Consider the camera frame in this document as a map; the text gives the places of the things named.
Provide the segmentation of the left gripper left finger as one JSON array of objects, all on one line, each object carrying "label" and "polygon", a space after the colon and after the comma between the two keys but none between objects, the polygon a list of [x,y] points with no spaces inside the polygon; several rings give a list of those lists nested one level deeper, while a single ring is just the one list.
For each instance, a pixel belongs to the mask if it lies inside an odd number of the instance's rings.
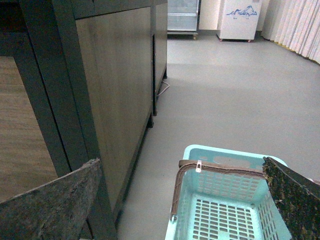
[{"label": "left gripper left finger", "polygon": [[2,240],[78,240],[102,178],[101,160],[0,204]]}]

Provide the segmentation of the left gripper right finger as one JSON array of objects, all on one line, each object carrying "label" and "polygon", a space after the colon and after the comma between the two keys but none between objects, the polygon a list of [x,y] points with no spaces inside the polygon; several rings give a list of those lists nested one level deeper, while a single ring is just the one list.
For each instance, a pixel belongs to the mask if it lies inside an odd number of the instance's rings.
[{"label": "left gripper right finger", "polygon": [[263,175],[293,240],[320,238],[320,183],[312,181],[268,156]]}]

